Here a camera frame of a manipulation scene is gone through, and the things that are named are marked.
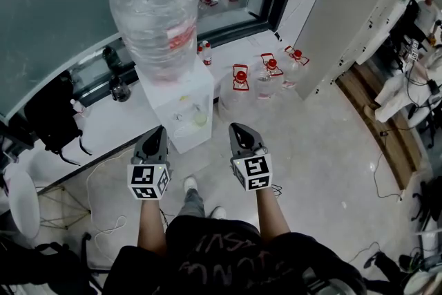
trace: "tiled floor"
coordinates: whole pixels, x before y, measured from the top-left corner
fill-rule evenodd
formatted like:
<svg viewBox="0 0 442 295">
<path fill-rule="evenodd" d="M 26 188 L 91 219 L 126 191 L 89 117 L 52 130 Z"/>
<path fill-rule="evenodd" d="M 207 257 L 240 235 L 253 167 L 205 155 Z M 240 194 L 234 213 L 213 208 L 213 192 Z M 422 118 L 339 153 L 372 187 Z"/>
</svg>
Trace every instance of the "tiled floor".
<svg viewBox="0 0 442 295">
<path fill-rule="evenodd" d="M 424 170 L 412 180 L 404 200 L 380 199 L 376 195 L 373 169 L 380 151 L 373 137 L 351 104 L 337 87 L 299 99 L 294 91 L 282 91 L 243 123 L 259 131 L 272 156 L 273 183 L 282 187 L 278 201 L 292 231 L 309 234 L 330 247 L 342 259 L 350 260 L 356 253 L 379 242 L 381 249 L 397 260 L 417 245 L 412 235 L 416 228 L 409 222 L 415 213 L 413 191 L 417 182 L 427 178 Z M 169 222 L 182 206 L 183 179 L 194 173 L 206 212 L 217 205 L 227 210 L 228 218 L 245 220 L 258 226 L 258 214 L 253 192 L 244 192 L 229 167 L 231 157 L 228 124 L 214 118 L 213 137 L 208 142 L 179 155 L 173 147 L 169 161 L 172 181 L 160 202 L 169 214 Z M 97 242 L 110 258 L 116 257 L 124 245 L 134 245 L 140 216 L 140 203 L 126 186 L 126 165 L 131 152 L 100 166 L 88 181 L 93 220 L 99 229 L 111 229 L 119 216 L 126 216 L 126 225 L 111 235 L 100 234 Z M 88 205 L 86 178 L 91 169 L 70 179 L 64 185 L 84 205 Z M 386 164 L 381 159 L 376 179 L 380 194 L 399 193 Z M 58 204 L 40 198 L 41 214 L 56 218 L 61 214 Z M 81 235 L 97 230 L 87 217 L 68 231 L 42 227 L 32 241 L 68 243 L 79 251 Z M 361 254 L 352 264 L 362 269 L 365 260 L 374 253 Z M 111 263 L 97 250 L 93 241 L 88 245 L 91 265 L 109 267 Z M 382 278 L 372 267 L 363 271 L 369 278 Z"/>
</svg>

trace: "black bag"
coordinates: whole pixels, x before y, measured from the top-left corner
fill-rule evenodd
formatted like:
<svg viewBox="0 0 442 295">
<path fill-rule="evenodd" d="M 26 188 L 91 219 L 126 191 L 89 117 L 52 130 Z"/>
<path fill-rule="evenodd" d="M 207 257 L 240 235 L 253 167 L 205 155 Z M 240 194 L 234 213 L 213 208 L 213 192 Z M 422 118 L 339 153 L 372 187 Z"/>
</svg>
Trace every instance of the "black bag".
<svg viewBox="0 0 442 295">
<path fill-rule="evenodd" d="M 81 150 L 92 155 L 83 147 L 81 143 L 83 132 L 78 129 L 73 117 L 76 113 L 70 103 L 73 91 L 69 73 L 63 72 L 25 105 L 25 116 L 37 136 L 46 145 L 46 150 L 60 155 L 60 158 L 69 164 L 79 166 L 67 160 L 61 152 L 64 146 L 79 137 Z"/>
</svg>

